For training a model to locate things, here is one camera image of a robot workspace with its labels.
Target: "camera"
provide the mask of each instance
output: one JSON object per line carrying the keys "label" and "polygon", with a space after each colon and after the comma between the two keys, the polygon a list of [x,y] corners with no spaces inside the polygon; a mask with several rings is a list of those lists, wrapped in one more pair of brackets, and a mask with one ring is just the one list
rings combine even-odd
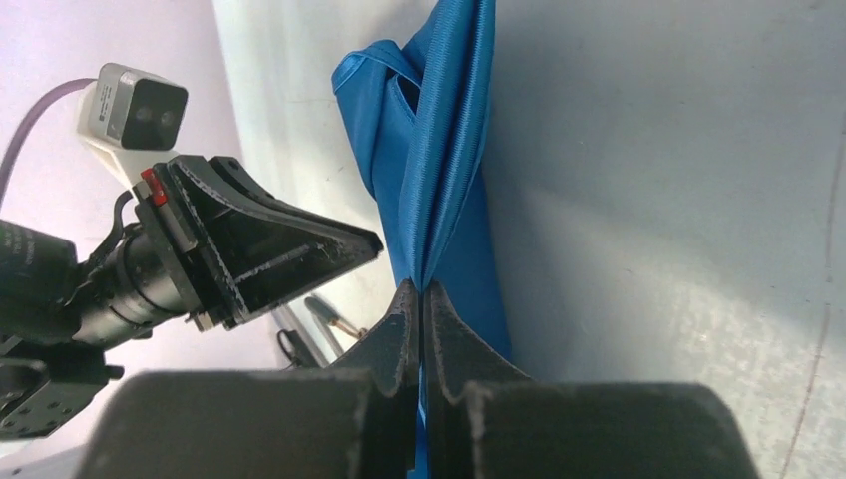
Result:
{"label": "camera", "polygon": [[124,150],[174,147],[188,90],[157,75],[109,63],[100,70],[88,118],[90,132]]}

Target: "blue cloth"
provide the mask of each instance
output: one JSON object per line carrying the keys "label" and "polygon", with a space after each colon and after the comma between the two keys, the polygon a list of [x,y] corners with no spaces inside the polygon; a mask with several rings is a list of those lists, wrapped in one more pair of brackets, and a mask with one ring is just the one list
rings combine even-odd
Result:
{"label": "blue cloth", "polygon": [[[382,40],[347,55],[332,84],[396,281],[410,277],[420,291],[441,282],[464,322],[508,359],[479,174],[494,10],[494,0],[440,0],[405,47]],[[425,412],[424,401],[414,477],[428,475]]]}

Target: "camera housing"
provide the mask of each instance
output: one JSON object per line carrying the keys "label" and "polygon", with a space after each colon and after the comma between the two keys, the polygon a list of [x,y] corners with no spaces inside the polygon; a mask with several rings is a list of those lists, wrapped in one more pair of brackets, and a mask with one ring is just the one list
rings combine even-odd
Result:
{"label": "camera housing", "polygon": [[124,150],[167,151],[180,131],[188,90],[116,63],[100,70],[88,117],[92,135]]}

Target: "white wall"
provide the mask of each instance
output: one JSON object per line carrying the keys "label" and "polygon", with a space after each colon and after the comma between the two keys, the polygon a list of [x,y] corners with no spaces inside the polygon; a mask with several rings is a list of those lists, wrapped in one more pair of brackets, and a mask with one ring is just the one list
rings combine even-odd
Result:
{"label": "white wall", "polygon": [[[177,150],[239,157],[212,4],[207,0],[0,0],[0,145],[29,107],[66,80],[96,77],[107,62],[186,86],[189,106]],[[108,231],[116,180],[72,135],[76,98],[49,110],[24,147],[0,218],[73,240],[85,257]],[[158,368],[277,367],[268,325],[200,336],[172,321],[154,338],[108,354],[128,374]],[[83,442],[115,386],[48,439],[0,459],[0,469]]]}
{"label": "white wall", "polygon": [[843,477],[846,2],[498,3],[484,173],[519,363],[701,381],[763,477]]}
{"label": "white wall", "polygon": [[[425,20],[432,0],[213,3],[247,168],[285,201],[381,233],[330,76],[351,50],[386,34],[408,38]],[[383,254],[319,292],[357,326],[370,327],[395,290]],[[301,301],[291,307],[306,317]],[[351,345],[349,337],[336,336]]]}

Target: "purple cable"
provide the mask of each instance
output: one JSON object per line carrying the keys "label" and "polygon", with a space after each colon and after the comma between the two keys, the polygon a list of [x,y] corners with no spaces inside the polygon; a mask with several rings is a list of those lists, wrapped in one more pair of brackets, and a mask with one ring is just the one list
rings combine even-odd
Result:
{"label": "purple cable", "polygon": [[41,118],[41,115],[56,103],[60,98],[78,92],[94,82],[93,78],[80,78],[78,80],[71,80],[63,83],[58,87],[50,90],[41,97],[32,108],[29,109],[26,116],[21,120],[15,134],[12,135],[12,140],[9,141],[9,146],[6,148],[6,153],[3,155],[3,162],[0,163],[0,208],[3,206],[3,199],[6,197],[6,190],[9,187],[9,179],[12,177],[12,170],[15,168],[15,162],[18,160],[18,154],[24,146],[29,132],[32,127]]}

